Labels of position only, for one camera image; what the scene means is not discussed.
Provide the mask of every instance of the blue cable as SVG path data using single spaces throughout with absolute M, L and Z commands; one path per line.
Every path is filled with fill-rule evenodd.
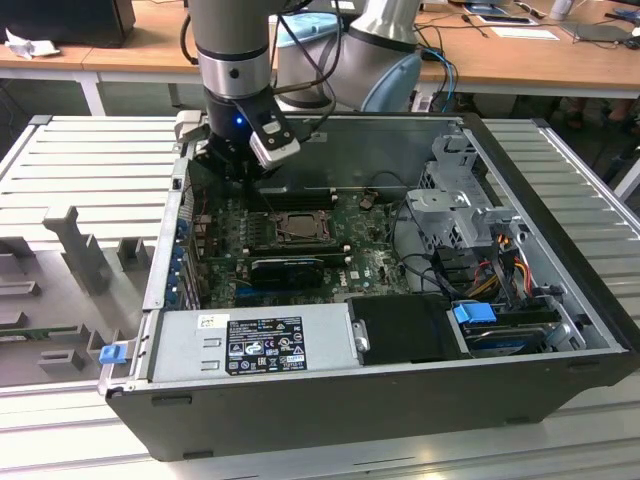
M 447 105 L 449 105 L 449 100 L 451 100 L 451 97 L 453 96 L 453 68 L 451 67 L 451 63 L 449 63 L 446 58 L 444 58 L 435 50 L 431 50 L 430 48 L 425 48 L 425 50 L 442 62 L 442 64 L 446 67 L 447 73 L 449 75 L 449 94 L 447 95 L 447 101 L 445 102 L 442 109 L 442 111 L 445 112 L 447 110 Z

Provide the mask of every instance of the motherboard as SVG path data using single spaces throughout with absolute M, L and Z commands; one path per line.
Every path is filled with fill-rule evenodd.
M 204 308 L 410 292 L 389 243 L 387 203 L 363 191 L 286 204 L 263 198 L 258 205 L 227 198 L 196 217 Z

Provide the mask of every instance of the sandal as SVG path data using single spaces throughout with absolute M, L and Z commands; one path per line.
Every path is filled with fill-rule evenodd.
M 571 130 L 582 130 L 584 128 L 584 115 L 576 110 L 564 113 L 564 124 Z

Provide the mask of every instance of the computer case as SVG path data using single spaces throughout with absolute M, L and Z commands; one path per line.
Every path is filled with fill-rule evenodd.
M 131 0 L 22 0 L 0 2 L 0 34 L 5 28 L 29 40 L 119 48 L 133 29 Z

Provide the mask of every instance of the green circuit board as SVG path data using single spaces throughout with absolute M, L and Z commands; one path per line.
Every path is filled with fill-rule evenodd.
M 334 208 L 326 211 L 272 211 L 250 213 L 238 199 L 227 199 L 211 212 L 206 225 L 206 238 L 201 249 L 201 265 L 204 265 L 208 291 L 204 308 L 257 307 L 313 303 L 344 302 L 351 296 L 409 293 L 404 273 L 392 257 L 388 242 L 388 211 L 385 204 L 375 203 L 370 209 L 360 205 L 362 192 L 339 195 Z M 250 278 L 251 264 L 258 258 L 279 258 L 278 255 L 247 253 L 251 245 L 252 224 L 259 217 L 273 218 L 288 215 L 300 218 L 306 213 L 326 216 L 325 242 L 339 245 L 348 243 L 348 265 L 326 266 L 322 285 L 304 290 L 261 291 L 253 288 Z M 259 230 L 262 243 L 277 243 L 286 232 L 273 225 L 254 227 Z M 296 258 L 295 252 L 283 252 L 282 256 Z

